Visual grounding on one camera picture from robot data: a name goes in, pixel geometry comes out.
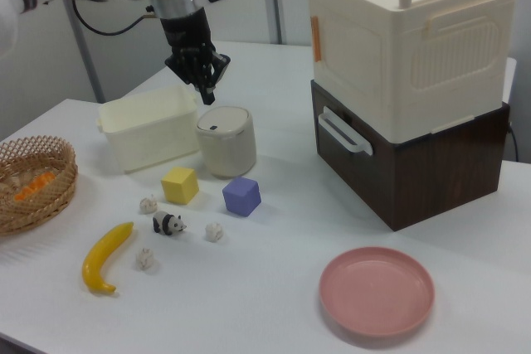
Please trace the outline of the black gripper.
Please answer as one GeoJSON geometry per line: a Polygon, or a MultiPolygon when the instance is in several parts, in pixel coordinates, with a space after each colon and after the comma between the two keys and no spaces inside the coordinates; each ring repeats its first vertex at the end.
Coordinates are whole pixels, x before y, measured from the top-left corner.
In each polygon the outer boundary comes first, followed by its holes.
{"type": "Polygon", "coordinates": [[[165,60],[165,65],[183,83],[193,85],[204,104],[212,104],[215,101],[216,85],[227,70],[231,58],[215,51],[205,9],[200,7],[185,17],[161,19],[160,22],[172,51],[165,60]],[[210,64],[206,86],[202,65],[210,64]]]}

